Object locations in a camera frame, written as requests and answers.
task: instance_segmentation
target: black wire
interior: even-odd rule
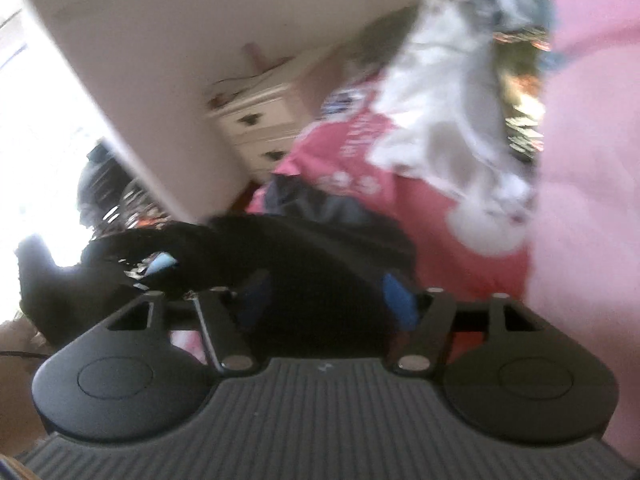
[[[225,81],[242,81],[244,79],[255,79],[256,77],[260,77],[261,75],[265,75],[268,72],[271,72],[271,70],[273,70],[274,68],[278,68],[277,66],[274,66],[268,70],[265,70],[264,72],[262,72],[261,74],[255,74],[255,75],[246,75],[243,77],[225,77],[224,79],[220,79],[218,81],[215,81],[213,83],[209,83],[209,92],[213,91],[213,87],[219,83],[223,83]]]
[[[26,359],[49,359],[48,354],[38,354],[36,352],[21,352],[19,350],[0,350],[0,357],[23,357]]]

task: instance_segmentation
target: drawer knob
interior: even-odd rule
[[[239,123],[244,123],[247,126],[255,126],[263,114],[247,114],[244,117],[238,119]]]
[[[265,156],[266,158],[268,158],[269,160],[272,160],[273,162],[277,162],[283,156],[287,155],[287,153],[288,152],[283,152],[282,150],[272,150],[270,152],[263,153],[262,156]]]

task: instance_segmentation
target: dresser drawer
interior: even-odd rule
[[[296,136],[261,140],[241,144],[238,149],[252,171],[271,171],[289,153],[294,140]]]
[[[284,137],[295,137],[300,133],[300,128],[296,124],[285,124],[284,126],[272,126],[271,128],[260,128],[253,132],[247,132],[242,135],[227,136],[236,147],[241,150],[238,144],[253,144],[268,139],[283,139]]]
[[[295,126],[295,118],[283,98],[249,106],[220,118],[225,133],[234,142],[242,142],[241,137],[263,128],[274,126]]]

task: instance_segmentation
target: white wall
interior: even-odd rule
[[[226,208],[248,176],[203,120],[203,90],[268,56],[338,40],[378,12],[371,0],[31,0],[119,136],[124,158],[181,219]]]

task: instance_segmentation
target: white dresser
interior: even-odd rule
[[[264,182],[318,116],[326,96],[343,83],[343,73],[340,48],[309,50],[257,77],[253,87],[207,117],[241,153],[254,180]]]

